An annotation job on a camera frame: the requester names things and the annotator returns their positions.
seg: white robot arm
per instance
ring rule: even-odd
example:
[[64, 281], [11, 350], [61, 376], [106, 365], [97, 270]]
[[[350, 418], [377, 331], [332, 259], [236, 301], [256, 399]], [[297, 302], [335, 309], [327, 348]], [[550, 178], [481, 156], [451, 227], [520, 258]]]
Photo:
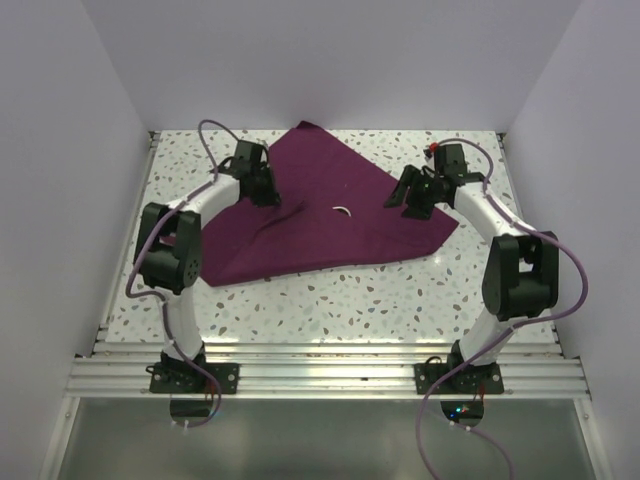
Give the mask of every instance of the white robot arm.
[[[385, 207], [406, 203], [403, 216], [426, 220], [436, 204], [446, 202], [469, 220], [491, 247], [482, 282], [484, 309], [469, 332], [455, 342], [446, 364], [415, 366], [416, 383], [418, 378], [426, 379], [418, 392], [424, 393], [434, 380], [480, 353], [438, 392], [474, 394], [480, 385], [488, 384], [487, 393], [502, 393], [502, 376], [496, 360], [514, 333], [513, 325], [523, 318], [538, 317], [557, 302], [558, 249], [515, 228], [517, 223], [533, 230], [492, 195], [497, 208], [509, 212], [509, 220], [498, 213], [486, 195], [490, 192], [485, 192], [484, 176], [467, 171], [462, 145], [433, 144], [425, 153], [434, 156], [435, 169], [406, 166]], [[510, 334], [488, 349], [509, 329]]]
[[[280, 204], [268, 150], [238, 140], [234, 155], [220, 164], [213, 182], [166, 205], [149, 203], [143, 209], [134, 264], [139, 264], [144, 284], [153, 289], [147, 293], [165, 303], [165, 346], [160, 362], [147, 368], [152, 393], [200, 393], [206, 388], [203, 372], [222, 373], [220, 365], [206, 362], [193, 285], [202, 265], [202, 227], [243, 198], [257, 207]], [[232, 372], [237, 378], [238, 366], [231, 368], [236, 368]]]

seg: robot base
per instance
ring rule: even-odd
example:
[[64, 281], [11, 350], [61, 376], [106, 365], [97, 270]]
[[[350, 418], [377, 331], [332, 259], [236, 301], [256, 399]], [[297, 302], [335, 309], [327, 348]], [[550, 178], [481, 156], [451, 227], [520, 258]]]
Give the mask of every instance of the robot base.
[[[237, 363], [207, 363], [204, 352], [194, 359], [199, 367], [215, 377], [220, 383], [221, 394], [234, 395], [240, 378], [240, 365]], [[203, 375], [181, 360], [162, 353], [160, 361], [147, 367], [151, 374], [149, 392], [164, 394], [211, 393]]]
[[[435, 363], [429, 360], [425, 363], [416, 363], [413, 366], [413, 371], [417, 393], [420, 395], [427, 393], [429, 387], [451, 369], [452, 367], [446, 363]], [[433, 393], [434, 395], [475, 395], [481, 386], [484, 387], [485, 394], [504, 393], [502, 374], [497, 363], [477, 367], [469, 366], [439, 385]]]

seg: white wall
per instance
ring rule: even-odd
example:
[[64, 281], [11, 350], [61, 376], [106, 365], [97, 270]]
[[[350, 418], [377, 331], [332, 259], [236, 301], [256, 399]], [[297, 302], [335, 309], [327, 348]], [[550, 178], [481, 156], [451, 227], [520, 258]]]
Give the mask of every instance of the white wall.
[[[585, 308], [558, 329], [582, 356], [620, 479], [640, 471], [638, 20], [637, 0], [585, 0], [507, 135], [525, 217], [555, 230], [591, 278]], [[565, 306], [578, 284], [566, 266]]]
[[504, 131], [580, 0], [83, 0], [149, 128]]
[[79, 0], [0, 2], [0, 65], [0, 478], [34, 479], [147, 138]]

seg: purple cloth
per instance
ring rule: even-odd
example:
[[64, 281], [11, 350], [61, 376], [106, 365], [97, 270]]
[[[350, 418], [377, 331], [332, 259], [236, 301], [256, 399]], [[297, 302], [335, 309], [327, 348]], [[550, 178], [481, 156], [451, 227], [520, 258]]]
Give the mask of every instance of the purple cloth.
[[440, 210], [421, 221], [382, 208], [396, 180], [315, 125], [302, 122], [269, 152], [282, 205], [243, 200], [206, 225], [200, 276], [211, 286], [422, 257], [458, 225]]

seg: speckled tabletop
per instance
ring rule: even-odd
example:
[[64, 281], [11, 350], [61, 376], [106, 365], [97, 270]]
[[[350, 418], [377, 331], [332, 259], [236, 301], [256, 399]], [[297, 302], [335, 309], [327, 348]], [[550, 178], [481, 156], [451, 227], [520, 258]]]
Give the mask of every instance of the speckled tabletop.
[[[273, 143], [282, 130], [236, 131], [244, 138]], [[394, 177], [407, 163], [420, 165], [422, 150], [451, 136], [485, 147], [496, 162], [494, 192], [515, 210], [500, 148], [494, 132], [355, 131], [332, 133]], [[207, 132], [216, 158], [233, 153], [232, 140], [219, 131]], [[486, 164], [465, 147], [473, 170]], [[142, 205], [165, 203], [199, 186], [210, 170], [195, 131], [164, 131], [151, 167]], [[429, 257], [378, 266], [347, 266], [211, 288], [194, 286], [198, 327], [209, 342], [453, 342], [471, 328], [482, 310], [480, 284], [488, 247], [462, 216], [449, 240]], [[134, 236], [109, 316], [107, 341], [162, 340], [158, 305], [153, 299], [129, 300], [124, 295], [131, 271]], [[519, 330], [512, 342], [553, 343], [547, 324]]]

